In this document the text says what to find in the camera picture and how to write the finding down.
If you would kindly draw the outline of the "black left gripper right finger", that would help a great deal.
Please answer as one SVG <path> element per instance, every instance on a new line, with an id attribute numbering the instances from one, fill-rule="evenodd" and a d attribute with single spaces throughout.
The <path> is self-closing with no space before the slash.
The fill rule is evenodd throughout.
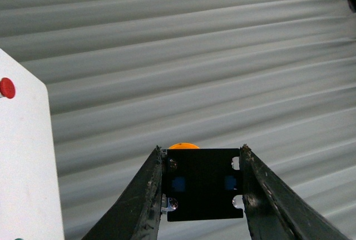
<path id="1" fill-rule="evenodd" d="M 240 150 L 243 203 L 252 239 L 346 239 L 247 145 Z"/>

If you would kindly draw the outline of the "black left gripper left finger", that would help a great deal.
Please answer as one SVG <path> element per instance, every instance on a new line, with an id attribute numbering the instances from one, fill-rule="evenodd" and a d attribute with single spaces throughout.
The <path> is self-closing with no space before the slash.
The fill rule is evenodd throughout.
<path id="1" fill-rule="evenodd" d="M 114 205 L 83 239 L 157 239 L 162 158 L 156 147 Z"/>

